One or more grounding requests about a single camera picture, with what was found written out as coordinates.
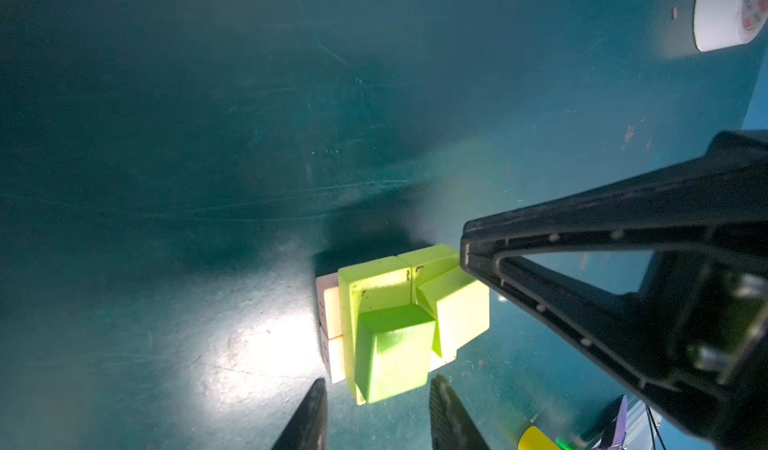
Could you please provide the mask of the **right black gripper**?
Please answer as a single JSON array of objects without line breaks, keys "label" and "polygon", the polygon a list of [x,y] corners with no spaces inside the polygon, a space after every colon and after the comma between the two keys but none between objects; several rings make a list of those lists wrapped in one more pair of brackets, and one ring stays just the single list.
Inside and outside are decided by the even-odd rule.
[{"label": "right black gripper", "polygon": [[767,445],[767,134],[465,225],[460,263],[720,449]]}]

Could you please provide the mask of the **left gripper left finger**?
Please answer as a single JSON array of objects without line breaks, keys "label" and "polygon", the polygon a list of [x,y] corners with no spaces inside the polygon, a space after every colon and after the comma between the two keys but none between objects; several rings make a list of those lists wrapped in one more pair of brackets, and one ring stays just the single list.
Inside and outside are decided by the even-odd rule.
[{"label": "left gripper left finger", "polygon": [[273,450],[324,450],[328,438],[328,395],[324,378],[316,379],[285,426]]}]

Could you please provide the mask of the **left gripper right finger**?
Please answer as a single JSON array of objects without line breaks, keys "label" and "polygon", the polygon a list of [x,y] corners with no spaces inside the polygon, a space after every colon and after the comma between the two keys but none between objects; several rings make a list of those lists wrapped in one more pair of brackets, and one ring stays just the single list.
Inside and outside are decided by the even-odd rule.
[{"label": "left gripper right finger", "polygon": [[433,449],[490,449],[443,375],[436,375],[430,382],[429,414]]}]

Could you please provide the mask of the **natural wood block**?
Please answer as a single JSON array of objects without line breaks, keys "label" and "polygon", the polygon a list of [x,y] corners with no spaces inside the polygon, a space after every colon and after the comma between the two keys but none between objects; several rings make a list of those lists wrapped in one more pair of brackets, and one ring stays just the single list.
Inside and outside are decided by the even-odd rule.
[{"label": "natural wood block", "polygon": [[319,276],[315,280],[320,327],[328,339],[343,334],[338,274]]},{"label": "natural wood block", "polygon": [[346,379],[344,337],[339,335],[329,338],[320,331],[320,350],[323,363],[332,383],[338,383]]}]

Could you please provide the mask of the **small green cube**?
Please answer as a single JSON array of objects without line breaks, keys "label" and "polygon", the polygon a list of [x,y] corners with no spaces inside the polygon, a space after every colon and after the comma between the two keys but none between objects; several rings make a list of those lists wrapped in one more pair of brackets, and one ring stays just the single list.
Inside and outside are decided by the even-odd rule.
[{"label": "small green cube", "polygon": [[358,318],[354,380],[368,404],[426,384],[436,320],[409,304]]}]

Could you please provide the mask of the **small green square block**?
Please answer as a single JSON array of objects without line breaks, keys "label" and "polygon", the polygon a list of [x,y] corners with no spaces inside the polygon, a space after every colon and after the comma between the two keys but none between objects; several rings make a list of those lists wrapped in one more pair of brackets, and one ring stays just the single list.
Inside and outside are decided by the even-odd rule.
[{"label": "small green square block", "polygon": [[461,267],[416,287],[417,302],[436,320],[433,352],[443,361],[490,326],[490,290]]}]

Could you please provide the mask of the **long green block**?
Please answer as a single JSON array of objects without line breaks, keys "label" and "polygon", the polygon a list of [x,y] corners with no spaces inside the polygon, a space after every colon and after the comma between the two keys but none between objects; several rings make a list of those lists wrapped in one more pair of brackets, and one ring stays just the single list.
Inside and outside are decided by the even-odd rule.
[{"label": "long green block", "polygon": [[410,268],[411,302],[417,303],[417,288],[459,265],[459,251],[440,244],[398,254]]},{"label": "long green block", "polygon": [[396,256],[338,270],[346,382],[358,406],[366,399],[355,382],[356,339],[361,313],[411,303],[411,267]]}]

